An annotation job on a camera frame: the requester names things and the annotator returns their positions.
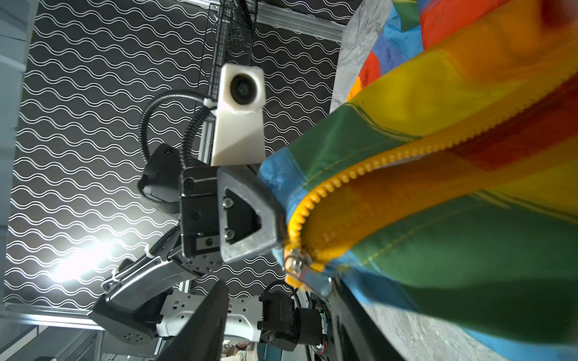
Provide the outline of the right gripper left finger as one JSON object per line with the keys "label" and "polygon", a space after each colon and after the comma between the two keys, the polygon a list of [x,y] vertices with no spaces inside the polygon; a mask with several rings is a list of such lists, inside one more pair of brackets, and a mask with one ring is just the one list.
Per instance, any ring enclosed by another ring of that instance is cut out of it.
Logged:
{"label": "right gripper left finger", "polygon": [[227,286],[219,281],[157,360],[220,360],[229,301]]}

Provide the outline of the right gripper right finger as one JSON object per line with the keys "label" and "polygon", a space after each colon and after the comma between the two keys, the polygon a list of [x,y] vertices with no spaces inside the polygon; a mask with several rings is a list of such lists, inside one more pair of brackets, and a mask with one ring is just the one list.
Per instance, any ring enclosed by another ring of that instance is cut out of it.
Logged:
{"label": "right gripper right finger", "polygon": [[340,280],[331,280],[332,328],[338,360],[405,361]]}

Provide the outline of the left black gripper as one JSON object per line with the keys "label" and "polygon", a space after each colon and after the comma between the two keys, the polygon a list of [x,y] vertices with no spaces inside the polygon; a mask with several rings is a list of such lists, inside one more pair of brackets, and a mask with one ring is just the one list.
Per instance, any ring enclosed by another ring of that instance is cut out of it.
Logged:
{"label": "left black gripper", "polygon": [[195,275],[284,245],[284,208],[250,165],[186,168],[180,194],[182,257]]}

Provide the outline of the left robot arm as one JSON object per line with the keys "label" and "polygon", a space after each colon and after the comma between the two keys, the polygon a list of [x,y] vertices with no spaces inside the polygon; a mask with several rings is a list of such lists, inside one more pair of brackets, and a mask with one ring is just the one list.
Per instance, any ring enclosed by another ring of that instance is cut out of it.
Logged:
{"label": "left robot arm", "polygon": [[[174,99],[200,103],[189,122],[180,148],[161,144],[150,150],[148,125],[153,113]],[[260,296],[227,298],[227,286],[215,284],[207,296],[176,290],[176,284],[195,280],[220,266],[263,254],[285,232],[283,210],[257,177],[258,165],[208,165],[192,155],[192,143],[203,121],[215,109],[213,100],[194,90],[168,90],[145,107],[138,139],[145,160],[137,183],[143,202],[177,219],[136,261],[125,260],[102,285],[104,293],[90,309],[90,319],[117,339],[141,345],[170,338],[169,352],[191,340],[193,332],[211,328],[219,343],[230,335],[260,341],[282,350],[319,346],[326,337],[324,316],[302,307],[297,293],[268,286]]]}

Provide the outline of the rainbow striped jacket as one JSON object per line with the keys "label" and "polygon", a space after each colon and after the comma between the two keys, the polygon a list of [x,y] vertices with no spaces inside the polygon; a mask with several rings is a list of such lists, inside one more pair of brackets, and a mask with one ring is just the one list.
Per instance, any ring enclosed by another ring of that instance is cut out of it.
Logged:
{"label": "rainbow striped jacket", "polygon": [[395,1],[346,103],[259,176],[291,286],[577,358],[575,1]]}

